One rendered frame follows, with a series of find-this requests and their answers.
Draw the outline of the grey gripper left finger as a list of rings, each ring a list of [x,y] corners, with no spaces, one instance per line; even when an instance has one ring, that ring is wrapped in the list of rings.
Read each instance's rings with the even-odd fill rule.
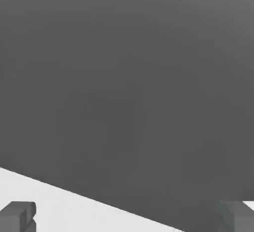
[[[36,203],[12,201],[0,211],[0,232],[37,232]]]

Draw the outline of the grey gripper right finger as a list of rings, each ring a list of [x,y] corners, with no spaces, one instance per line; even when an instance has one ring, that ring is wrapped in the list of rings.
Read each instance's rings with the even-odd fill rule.
[[[254,232],[254,210],[242,201],[220,201],[217,232]]]

